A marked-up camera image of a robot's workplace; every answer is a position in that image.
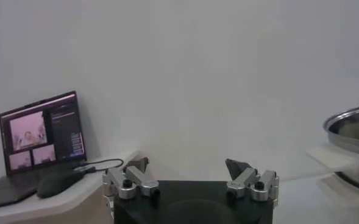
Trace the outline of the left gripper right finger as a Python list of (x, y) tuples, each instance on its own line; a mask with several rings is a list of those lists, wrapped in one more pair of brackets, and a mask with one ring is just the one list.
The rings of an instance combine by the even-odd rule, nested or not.
[(236, 201), (247, 194), (253, 201), (278, 201), (279, 176), (273, 170), (259, 174), (250, 164), (233, 159), (225, 160), (231, 180), (227, 182), (227, 199)]

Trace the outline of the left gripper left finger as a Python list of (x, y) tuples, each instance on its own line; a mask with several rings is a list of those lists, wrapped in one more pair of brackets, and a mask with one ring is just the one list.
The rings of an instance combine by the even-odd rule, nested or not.
[(157, 180), (145, 173), (148, 164), (149, 159), (144, 157), (129, 161), (123, 168), (107, 169), (102, 176), (103, 183), (122, 200), (131, 200), (138, 193), (155, 200), (160, 196), (160, 186)]

